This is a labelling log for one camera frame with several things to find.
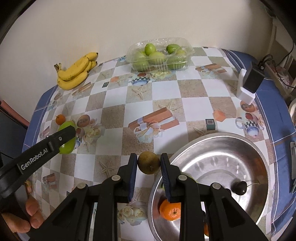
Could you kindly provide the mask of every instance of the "metal bowl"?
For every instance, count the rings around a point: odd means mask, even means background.
[[[224,188],[231,189],[236,181],[244,180],[248,185],[259,183],[248,186],[243,196],[231,192],[232,197],[254,222],[259,223],[266,208],[270,178],[264,156],[248,139],[231,133],[209,134],[184,146],[170,161],[181,172],[205,185],[218,182]],[[159,173],[149,197],[149,226],[157,241],[179,241],[180,220],[167,221],[158,211],[166,198],[161,184]]]

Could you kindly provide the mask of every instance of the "clear plastic container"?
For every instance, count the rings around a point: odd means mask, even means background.
[[[157,54],[145,54],[145,46],[152,43],[156,47]],[[168,49],[170,44],[175,44],[174,47]],[[126,55],[126,61],[131,64],[135,71],[171,71],[171,70],[186,70],[190,65],[190,59],[193,56],[194,50],[189,42],[184,38],[163,38],[153,39],[139,42],[130,46]]]

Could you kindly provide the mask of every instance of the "silver bolt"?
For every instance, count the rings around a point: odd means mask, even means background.
[[[77,185],[77,187],[78,187],[78,189],[83,189],[83,188],[86,187],[86,184],[85,184],[85,183],[79,183],[79,184]]]
[[[180,181],[187,180],[187,176],[185,176],[185,175],[180,175],[180,176],[178,176],[178,178],[179,178]]]
[[[120,180],[120,176],[119,175],[114,175],[114,176],[112,176],[112,180],[113,181],[119,181]]]
[[[213,188],[219,190],[221,188],[221,185],[219,183],[213,183],[212,184]]]

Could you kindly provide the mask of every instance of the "yellow banana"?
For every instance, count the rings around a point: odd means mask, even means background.
[[[89,64],[87,65],[86,69],[84,70],[84,72],[89,72],[91,69],[91,61],[89,61]]]
[[[97,65],[97,63],[98,63],[97,61],[92,61],[90,69],[93,69]]]
[[[95,52],[90,52],[85,57],[89,58],[90,61],[95,60],[98,57],[98,53]]]
[[[61,80],[70,81],[76,76],[78,76],[81,72],[83,72],[88,66],[88,64],[89,64],[89,59],[86,57],[83,57],[82,60],[80,60],[80,63],[78,63],[77,65],[74,65],[73,67],[71,66],[65,71],[59,70],[57,74]]]
[[[64,81],[60,77],[58,77],[57,84],[63,90],[71,90],[76,86],[80,85],[87,78],[87,75],[88,75],[87,72],[82,72],[77,77],[75,77],[70,81]]]

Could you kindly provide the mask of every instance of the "wall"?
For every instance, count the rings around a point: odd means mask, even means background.
[[[270,35],[259,0],[37,0],[0,45],[0,98],[30,120],[56,84],[55,63],[67,67],[89,51],[103,62],[135,42],[171,36],[259,58]]]

